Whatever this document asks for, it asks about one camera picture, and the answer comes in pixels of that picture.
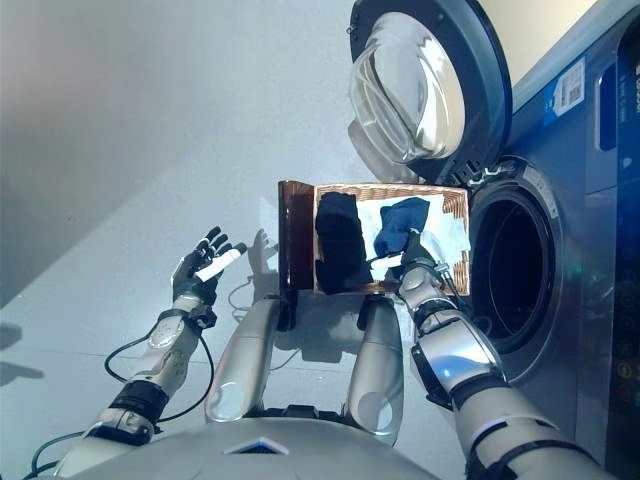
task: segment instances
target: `label sticker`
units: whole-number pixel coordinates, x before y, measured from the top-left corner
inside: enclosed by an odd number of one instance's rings
[[[545,88],[545,126],[584,100],[584,65],[583,57]]]
[[[549,184],[544,179],[542,174],[531,167],[527,167],[522,174],[522,178],[533,185],[533,187],[538,191],[538,193],[542,197],[542,201],[549,211],[549,216],[552,219],[558,218],[558,205],[556,204],[555,198],[553,198],[553,193],[551,192]]]

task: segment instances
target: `blue cloth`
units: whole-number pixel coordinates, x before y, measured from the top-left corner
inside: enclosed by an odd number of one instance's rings
[[[407,198],[391,207],[382,207],[382,230],[373,242],[376,255],[384,257],[402,252],[409,239],[409,230],[422,232],[428,214],[429,202],[421,198]]]

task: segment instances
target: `washing machine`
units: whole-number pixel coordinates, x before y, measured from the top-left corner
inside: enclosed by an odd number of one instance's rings
[[[628,5],[514,112],[475,0],[359,0],[349,134],[382,181],[469,190],[471,318],[514,386],[610,471],[640,478],[640,7]]]

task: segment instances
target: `robot wrist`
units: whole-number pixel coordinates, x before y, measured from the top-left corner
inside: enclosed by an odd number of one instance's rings
[[[428,400],[451,410],[454,401],[459,407],[475,392],[506,386],[498,354],[462,312],[435,312],[419,333],[411,349],[412,369]]]

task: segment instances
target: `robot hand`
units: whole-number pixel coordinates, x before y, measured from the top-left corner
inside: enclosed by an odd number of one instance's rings
[[[232,247],[227,240],[220,227],[214,227],[182,257],[171,276],[174,301],[180,296],[195,296],[204,305],[213,305],[222,271],[247,251],[244,243]]]

